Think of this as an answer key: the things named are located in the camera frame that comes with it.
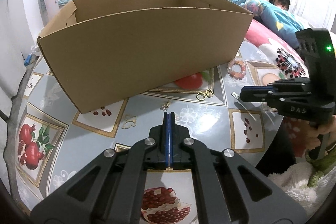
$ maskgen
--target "box flap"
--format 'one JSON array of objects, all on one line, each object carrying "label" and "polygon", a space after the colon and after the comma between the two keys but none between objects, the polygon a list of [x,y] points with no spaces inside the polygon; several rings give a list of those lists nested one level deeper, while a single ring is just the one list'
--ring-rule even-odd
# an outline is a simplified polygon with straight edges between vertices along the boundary
[{"label": "box flap", "polygon": [[149,8],[179,7],[182,0],[74,0],[77,22]]},{"label": "box flap", "polygon": [[230,61],[253,18],[235,6],[240,13],[203,8],[123,12],[61,29],[39,43],[64,91],[86,113]]},{"label": "box flap", "polygon": [[212,9],[220,9],[220,10],[227,10],[227,11],[233,11],[233,12],[244,13],[244,14],[251,14],[250,11],[228,0],[201,0],[201,1],[211,5]]},{"label": "box flap", "polygon": [[201,0],[182,0],[181,7],[209,8],[209,3]]},{"label": "box flap", "polygon": [[53,32],[66,28],[77,23],[75,12],[76,5],[71,0],[54,16],[42,29],[39,37],[45,37]]}]

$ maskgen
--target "cardboard box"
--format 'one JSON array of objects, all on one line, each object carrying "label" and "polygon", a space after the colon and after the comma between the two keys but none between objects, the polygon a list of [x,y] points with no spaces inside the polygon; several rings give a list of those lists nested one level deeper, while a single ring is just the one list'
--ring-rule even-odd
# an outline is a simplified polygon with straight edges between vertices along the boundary
[{"label": "cardboard box", "polygon": [[86,113],[229,62],[252,18],[227,0],[73,0],[38,44]]}]

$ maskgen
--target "red pomegranate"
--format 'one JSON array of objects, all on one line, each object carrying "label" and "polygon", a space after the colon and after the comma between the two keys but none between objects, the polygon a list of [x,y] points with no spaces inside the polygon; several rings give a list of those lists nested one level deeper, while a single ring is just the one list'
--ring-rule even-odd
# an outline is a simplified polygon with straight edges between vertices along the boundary
[{"label": "red pomegranate", "polygon": [[30,127],[29,124],[25,123],[20,130],[19,141],[23,140],[25,144],[30,144],[33,131],[35,131],[35,124]]},{"label": "red pomegranate", "polygon": [[148,223],[173,224],[186,218],[190,206],[180,202],[172,188],[158,187],[145,190],[141,213]]},{"label": "red pomegranate", "polygon": [[195,90],[200,88],[203,84],[203,77],[202,74],[198,72],[194,75],[189,75],[187,77],[176,80],[174,83],[182,89]]},{"label": "red pomegranate", "polygon": [[35,170],[40,160],[43,160],[45,155],[40,152],[35,142],[26,144],[26,166],[30,170]]},{"label": "red pomegranate", "polygon": [[19,141],[17,157],[19,158],[20,164],[24,166],[26,164],[26,144],[23,140]]}]

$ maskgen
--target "blue blanket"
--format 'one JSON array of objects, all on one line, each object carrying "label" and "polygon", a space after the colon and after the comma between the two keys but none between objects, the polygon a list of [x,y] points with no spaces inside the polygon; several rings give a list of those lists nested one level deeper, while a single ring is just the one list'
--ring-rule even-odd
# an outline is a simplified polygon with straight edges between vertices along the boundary
[{"label": "blue blanket", "polygon": [[231,2],[249,10],[254,19],[274,32],[293,49],[298,48],[299,42],[295,32],[303,30],[301,23],[295,17],[265,0],[230,0]]}]

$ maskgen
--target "bracelet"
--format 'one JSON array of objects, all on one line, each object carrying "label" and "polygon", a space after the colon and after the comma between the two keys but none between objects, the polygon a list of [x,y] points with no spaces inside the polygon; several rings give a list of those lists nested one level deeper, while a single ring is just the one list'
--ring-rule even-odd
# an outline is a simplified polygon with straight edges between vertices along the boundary
[{"label": "bracelet", "polygon": [[[233,66],[238,65],[240,67],[240,72],[234,71]],[[230,77],[236,80],[242,80],[246,75],[246,66],[242,60],[232,60],[227,65],[227,72],[229,73]]]}]

